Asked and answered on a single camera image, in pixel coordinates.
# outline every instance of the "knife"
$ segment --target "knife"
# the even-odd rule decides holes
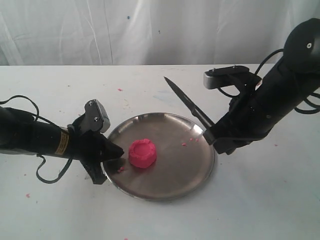
[[[205,131],[203,136],[211,145],[213,136],[212,134],[210,134],[210,136],[207,135],[209,134],[210,128],[215,125],[214,122],[197,105],[195,105],[194,102],[191,101],[191,99],[173,81],[171,81],[167,77],[164,77],[164,79],[166,83],[170,86],[170,88],[174,91],[174,93],[181,99],[184,105],[186,105],[186,107],[191,111],[191,114],[195,116],[197,119],[199,119],[199,121],[205,127],[207,131]]]

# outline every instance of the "sticker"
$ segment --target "sticker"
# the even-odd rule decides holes
[[[63,155],[67,149],[68,143],[69,143],[69,135],[62,131],[59,146],[56,149],[54,154]]]

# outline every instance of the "white tabletop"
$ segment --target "white tabletop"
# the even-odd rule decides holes
[[[217,122],[230,99],[203,86],[203,73],[213,67],[222,65],[2,66],[0,100],[26,95],[41,116],[66,126],[88,100],[98,99],[111,121],[106,136],[124,120],[149,112],[200,124],[166,76]],[[254,71],[257,65],[248,67]],[[6,106],[34,112],[23,99]],[[109,182],[93,185],[78,161],[58,183],[44,184],[35,174],[41,159],[0,154],[0,239],[319,239],[319,142],[319,115],[293,111],[264,140],[219,155],[204,187],[170,202],[135,199]],[[65,163],[48,157],[42,176],[55,178]]]

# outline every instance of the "white cloth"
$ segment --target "white cloth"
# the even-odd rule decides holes
[[[319,0],[0,0],[0,63],[259,63],[312,17]]]

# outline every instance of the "knife blade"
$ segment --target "knife blade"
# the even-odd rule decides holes
[[[164,79],[184,105],[191,111],[191,114],[199,119],[207,130],[215,125],[214,122],[197,105],[195,105],[195,103],[173,81],[167,77],[164,77]]]

